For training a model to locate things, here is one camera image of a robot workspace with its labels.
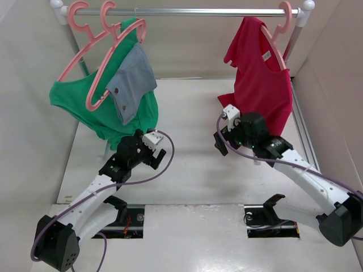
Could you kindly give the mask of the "red t shirt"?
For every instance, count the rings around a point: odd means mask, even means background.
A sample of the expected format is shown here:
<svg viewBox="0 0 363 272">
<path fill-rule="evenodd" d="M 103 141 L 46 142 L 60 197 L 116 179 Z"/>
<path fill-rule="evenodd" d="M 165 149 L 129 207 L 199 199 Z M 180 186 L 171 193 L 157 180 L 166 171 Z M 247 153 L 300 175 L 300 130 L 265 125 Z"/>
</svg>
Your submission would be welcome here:
<svg viewBox="0 0 363 272">
<path fill-rule="evenodd" d="M 282 69 L 255 17 L 242 20 L 224 63 L 236 68 L 234 92 L 218 96 L 223 107 L 231 104 L 242 114 L 260 113 L 271 134 L 280 136 L 292 112 L 289 69 Z"/>
</svg>

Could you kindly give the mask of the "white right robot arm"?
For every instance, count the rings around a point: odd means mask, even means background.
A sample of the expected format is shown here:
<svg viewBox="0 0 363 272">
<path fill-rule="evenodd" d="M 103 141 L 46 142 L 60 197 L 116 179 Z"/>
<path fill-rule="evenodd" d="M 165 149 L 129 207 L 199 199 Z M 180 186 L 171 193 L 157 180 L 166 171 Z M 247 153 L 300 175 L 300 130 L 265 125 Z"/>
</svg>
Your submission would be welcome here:
<svg viewBox="0 0 363 272">
<path fill-rule="evenodd" d="M 287 222 L 302 223 L 338 247 L 354 240 L 362 230 L 362 192 L 320 173 L 286 139 L 272 135 L 262 115 L 224 109 L 217 118 L 214 139 L 223 156 L 232 151 L 267 163 L 319 206 L 317 211 L 310 211 L 303 205 L 291 205 L 284 194 L 274 194 L 262 203 L 262 218 L 253 227 L 267 231 Z"/>
</svg>

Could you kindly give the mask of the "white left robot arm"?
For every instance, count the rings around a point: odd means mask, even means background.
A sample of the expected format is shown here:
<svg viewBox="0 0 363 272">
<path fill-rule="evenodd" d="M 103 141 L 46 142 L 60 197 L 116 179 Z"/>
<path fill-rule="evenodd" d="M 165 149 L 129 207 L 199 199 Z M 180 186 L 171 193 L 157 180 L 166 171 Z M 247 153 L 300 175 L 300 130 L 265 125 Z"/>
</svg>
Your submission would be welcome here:
<svg viewBox="0 0 363 272">
<path fill-rule="evenodd" d="M 31 260 L 44 262 L 57 271 L 68 271 L 87 240 L 100 235 L 109 224 L 123 223 L 127 204 L 115 193 L 130 185 L 128 180 L 136 166 L 145 164 L 158 169 L 166 154 L 159 144 L 167 137 L 153 129 L 147 133 L 137 130 L 133 136 L 124 137 L 90 185 L 66 209 L 39 220 Z"/>
</svg>

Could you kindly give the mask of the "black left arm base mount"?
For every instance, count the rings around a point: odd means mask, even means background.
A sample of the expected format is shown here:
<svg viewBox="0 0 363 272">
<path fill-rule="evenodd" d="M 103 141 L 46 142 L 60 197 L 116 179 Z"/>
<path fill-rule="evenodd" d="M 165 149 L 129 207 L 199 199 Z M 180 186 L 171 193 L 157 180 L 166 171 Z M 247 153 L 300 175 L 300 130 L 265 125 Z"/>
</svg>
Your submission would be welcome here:
<svg viewBox="0 0 363 272">
<path fill-rule="evenodd" d="M 114 222 L 100 230 L 108 239 L 142 239 L 145 220 L 145 205 L 127 204 L 115 196 L 108 197 L 103 203 L 117 211 Z"/>
</svg>

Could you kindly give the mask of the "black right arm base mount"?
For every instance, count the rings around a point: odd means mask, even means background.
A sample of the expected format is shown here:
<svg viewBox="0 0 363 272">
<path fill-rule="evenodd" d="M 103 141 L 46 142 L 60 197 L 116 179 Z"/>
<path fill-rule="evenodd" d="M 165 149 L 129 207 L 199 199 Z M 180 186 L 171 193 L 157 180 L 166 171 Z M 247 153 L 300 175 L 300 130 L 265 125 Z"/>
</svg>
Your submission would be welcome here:
<svg viewBox="0 0 363 272">
<path fill-rule="evenodd" d="M 244 205 L 243 222 L 248 238 L 300 238 L 297 223 L 278 218 L 273 209 L 283 198 L 284 195 L 275 194 L 263 204 Z"/>
</svg>

